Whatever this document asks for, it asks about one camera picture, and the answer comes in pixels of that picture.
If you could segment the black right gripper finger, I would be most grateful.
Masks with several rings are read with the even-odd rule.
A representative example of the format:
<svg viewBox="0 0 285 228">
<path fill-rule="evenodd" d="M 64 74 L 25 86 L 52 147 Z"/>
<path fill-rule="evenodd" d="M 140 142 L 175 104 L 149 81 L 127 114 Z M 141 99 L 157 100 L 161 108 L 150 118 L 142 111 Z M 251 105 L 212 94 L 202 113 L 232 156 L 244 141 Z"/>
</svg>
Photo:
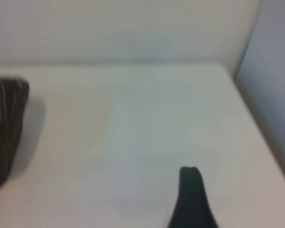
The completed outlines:
<svg viewBox="0 0 285 228">
<path fill-rule="evenodd" d="M 196 167 L 181 167 L 179 190 L 169 228 L 217 228 L 203 178 Z"/>
</svg>

